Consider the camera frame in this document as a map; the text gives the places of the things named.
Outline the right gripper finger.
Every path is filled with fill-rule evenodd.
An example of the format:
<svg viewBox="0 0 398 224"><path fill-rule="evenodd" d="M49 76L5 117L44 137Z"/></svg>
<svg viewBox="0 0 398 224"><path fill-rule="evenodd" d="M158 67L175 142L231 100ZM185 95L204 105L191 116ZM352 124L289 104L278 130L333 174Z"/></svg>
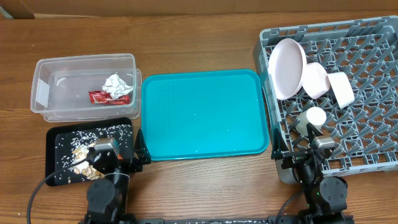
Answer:
<svg viewBox="0 0 398 224"><path fill-rule="evenodd" d="M315 137L322 136L323 133L318 130L312 123L306 124L307 134L309 139L314 139Z"/></svg>
<svg viewBox="0 0 398 224"><path fill-rule="evenodd" d="M288 147L278 129L273 130L273 143L271 159L283 159L283 153L288 151Z"/></svg>

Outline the small white cup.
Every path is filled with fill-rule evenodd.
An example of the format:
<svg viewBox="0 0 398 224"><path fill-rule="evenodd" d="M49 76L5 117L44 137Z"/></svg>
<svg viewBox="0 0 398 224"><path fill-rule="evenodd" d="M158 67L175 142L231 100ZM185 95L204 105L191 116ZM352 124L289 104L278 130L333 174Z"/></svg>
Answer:
<svg viewBox="0 0 398 224"><path fill-rule="evenodd" d="M296 130L300 134L307 136L307 124L310 123L314 125L314 127L316 127L318 130L320 130L326 122L326 113L323 109L313 106L303 113L299 114L298 120L299 122L295 127Z"/></svg>

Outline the pink bowl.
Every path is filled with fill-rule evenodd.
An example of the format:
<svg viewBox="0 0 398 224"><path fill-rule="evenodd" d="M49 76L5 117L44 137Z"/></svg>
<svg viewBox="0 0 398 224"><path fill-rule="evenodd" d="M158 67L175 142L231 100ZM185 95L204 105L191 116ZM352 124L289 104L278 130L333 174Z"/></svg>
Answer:
<svg viewBox="0 0 398 224"><path fill-rule="evenodd" d="M305 69L303 89L312 99L317 99L330 89L325 68L318 62L309 63Z"/></svg>

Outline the white bowl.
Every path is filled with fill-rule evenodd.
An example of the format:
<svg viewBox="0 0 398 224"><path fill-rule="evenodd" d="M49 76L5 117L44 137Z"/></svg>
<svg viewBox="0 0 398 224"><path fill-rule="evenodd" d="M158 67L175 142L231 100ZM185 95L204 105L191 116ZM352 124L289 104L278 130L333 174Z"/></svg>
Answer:
<svg viewBox="0 0 398 224"><path fill-rule="evenodd" d="M339 108L343 109L352 104L354 93L347 75L344 72L336 72L329 73L327 77Z"/></svg>

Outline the red snack wrapper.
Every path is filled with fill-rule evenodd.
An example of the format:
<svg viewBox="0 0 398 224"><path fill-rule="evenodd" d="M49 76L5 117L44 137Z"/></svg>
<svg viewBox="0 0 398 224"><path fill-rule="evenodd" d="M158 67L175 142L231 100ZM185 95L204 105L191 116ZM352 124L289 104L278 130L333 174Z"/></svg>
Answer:
<svg viewBox="0 0 398 224"><path fill-rule="evenodd" d="M130 102L128 95L113 99L111 95L105 91L89 91L88 94L92 104L127 105Z"/></svg>

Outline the white tissue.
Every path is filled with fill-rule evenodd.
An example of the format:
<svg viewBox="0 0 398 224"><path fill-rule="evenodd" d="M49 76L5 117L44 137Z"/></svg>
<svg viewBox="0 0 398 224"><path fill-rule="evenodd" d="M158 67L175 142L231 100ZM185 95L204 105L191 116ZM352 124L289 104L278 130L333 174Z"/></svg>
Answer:
<svg viewBox="0 0 398 224"><path fill-rule="evenodd" d="M114 100L128 95L133 89L134 87L128 85L117 73L108 77L102 86L102 90L109 93Z"/></svg>

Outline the pink plate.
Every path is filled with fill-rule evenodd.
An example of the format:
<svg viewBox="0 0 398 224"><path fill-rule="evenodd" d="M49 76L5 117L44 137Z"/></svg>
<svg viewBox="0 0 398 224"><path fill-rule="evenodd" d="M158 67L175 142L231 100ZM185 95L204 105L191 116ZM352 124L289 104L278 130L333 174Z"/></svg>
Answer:
<svg viewBox="0 0 398 224"><path fill-rule="evenodd" d="M269 59L268 74L278 100L286 100L301 89L306 67L304 49L294 39L283 39L275 46Z"/></svg>

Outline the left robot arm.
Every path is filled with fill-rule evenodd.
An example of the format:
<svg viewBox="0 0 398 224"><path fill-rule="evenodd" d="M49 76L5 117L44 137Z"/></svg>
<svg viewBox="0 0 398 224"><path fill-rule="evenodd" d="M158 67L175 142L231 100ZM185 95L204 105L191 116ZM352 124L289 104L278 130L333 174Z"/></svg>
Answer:
<svg viewBox="0 0 398 224"><path fill-rule="evenodd" d="M137 133L133 153L132 158L124 159L115 138L99 139L89 148L86 160L104 177L94 180L86 192L88 208L84 223L138 222L134 214L126 213L126 208L130 175L151 163L142 130Z"/></svg>

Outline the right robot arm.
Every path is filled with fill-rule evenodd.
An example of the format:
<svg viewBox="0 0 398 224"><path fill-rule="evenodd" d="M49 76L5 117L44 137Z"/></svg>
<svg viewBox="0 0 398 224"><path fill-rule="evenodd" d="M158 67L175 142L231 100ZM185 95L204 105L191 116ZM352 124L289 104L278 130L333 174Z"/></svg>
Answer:
<svg viewBox="0 0 398 224"><path fill-rule="evenodd" d="M347 181L337 176L325 177L322 173L322 163L331 156L336 142L314 125L308 123L306 127L310 147L294 152L289 151L281 132L273 130L271 158L281 161L281 168L292 169L293 177L302 189L283 204L276 216L269 216L268 222L352 224L354 218L343 214L347 209ZM285 207L300 195L304 195L307 208L297 215L283 215Z"/></svg>

